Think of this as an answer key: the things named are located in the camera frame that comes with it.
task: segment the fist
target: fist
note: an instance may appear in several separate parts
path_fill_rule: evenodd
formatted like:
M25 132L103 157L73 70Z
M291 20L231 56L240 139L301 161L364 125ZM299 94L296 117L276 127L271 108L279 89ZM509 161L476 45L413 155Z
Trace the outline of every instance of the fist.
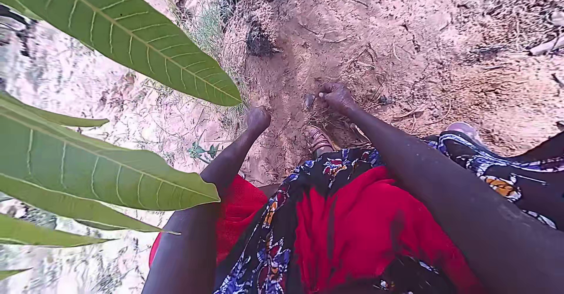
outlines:
M324 84L318 91L318 97L342 115L345 115L348 110L356 108L351 92L342 83L328 82Z
M249 130L258 132L258 134L263 133L266 128L270 125L270 112L266 110L264 105L260 107L253 108L246 117L247 126Z

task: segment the sandy soil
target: sandy soil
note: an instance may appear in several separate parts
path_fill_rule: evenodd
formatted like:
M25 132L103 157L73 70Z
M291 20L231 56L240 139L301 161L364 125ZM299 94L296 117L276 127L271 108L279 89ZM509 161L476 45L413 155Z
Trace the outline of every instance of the sandy soil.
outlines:
M554 37L558 27L546 16L558 2L241 0L222 65L249 77L251 103L275 114L251 155L262 168L256 177L276 181L307 154L299 131L307 122L342 146L355 142L345 118L319 104L303 109L303 96L327 81L347 83L370 113L418 136L466 121L506 156L554 136L564 103L552 75L564 76L564 59L526 49ZM249 55L253 21L282 52Z
M147 1L173 17L165 0ZM197 15L209 0L174 1ZM280 182L308 155L300 133L306 123L326 128L341 146L360 143L346 118L319 103L304 107L305 95L327 81L347 83L363 108L414 135L437 134L462 120L502 155L538 145L564 120L564 95L554 80L564 81L563 54L533 57L525 50L555 36L559 28L546 16L562 2L239 0L216 42L217 57L244 78L250 104L273 113L243 174L257 186ZM31 39L30 58L7 35L11 43L0 47L7 90L40 108L111 120L84 134L150 149L174 168L198 172L205 164L186 151L193 141L201 136L206 148L228 144L219 141L244 128L216 106L154 84L43 22ZM271 55L251 55L259 41ZM0 211L13 207L21 213L16 202L1 203ZM158 225L170 216L124 211ZM0 268L35 269L4 281L0 293L141 291L155 234L98 232L67 219L56 225L120 240L74 249L2 247Z

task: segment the dark skin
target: dark skin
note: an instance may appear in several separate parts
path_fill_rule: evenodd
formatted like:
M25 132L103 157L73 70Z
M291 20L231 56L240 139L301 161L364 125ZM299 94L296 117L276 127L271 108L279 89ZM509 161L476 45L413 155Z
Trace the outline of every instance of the dark skin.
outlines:
M490 292L561 292L564 233L523 214L416 137L364 112L342 84L325 84L319 96L363 130L400 187L425 204ZM216 185L220 196L269 124L270 114L263 107L255 108L249 129L201 173L204 181ZM213 291L218 209L217 204L206 204L173 214L165 229L182 234L162 237L144 293Z

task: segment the red fabric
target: red fabric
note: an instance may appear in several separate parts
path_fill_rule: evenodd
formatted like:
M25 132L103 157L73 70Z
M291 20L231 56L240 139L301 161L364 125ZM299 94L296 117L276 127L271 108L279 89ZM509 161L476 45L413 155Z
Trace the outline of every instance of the red fabric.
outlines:
M440 266L461 293L481 292L462 253L426 207L393 182L385 167L377 167L327 199L311 189L297 203L294 251L306 292L377 277L396 253Z
M222 198L219 218L215 226L217 264L227 257L241 233L252 223L254 215L267 202L268 197L260 189L244 180L243 177L235 176L231 186L227 189L227 196ZM153 263L160 240L161 233L151 247L149 267Z

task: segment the patterned wrap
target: patterned wrap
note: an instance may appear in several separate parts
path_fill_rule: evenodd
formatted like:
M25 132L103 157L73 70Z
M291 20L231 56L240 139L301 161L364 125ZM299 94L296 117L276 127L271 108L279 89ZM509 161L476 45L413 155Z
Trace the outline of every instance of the patterned wrap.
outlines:
M564 147L564 138L557 137L554 141L561 142L558 146ZM540 152L542 150L533 149L517 157L500 157L460 132L443 132L438 137L427 137L422 141L476 174L526 214L554 229L563 224L548 215L560 213L557 209L547 208L547 203L538 202L539 198L527 202L528 194L534 195L543 189L560 194L558 202L562 202L562 189L559 190L557 184L564 180L561 149L557 152L560 156L546 156L545 152ZM382 165L384 163L376 149L356 148L325 153L315 161L297 166L218 266L215 294L302 293L299 269L292 265L292 249L296 237L295 205L302 196L303 187L315 183L326 187L326 193L330 195L366 170ZM414 263L406 264L402 260ZM427 278L441 274L440 270L412 257L399 261L402 269L420 269L414 273L428 273ZM373 286L392 290L394 282L394 275L384 272Z

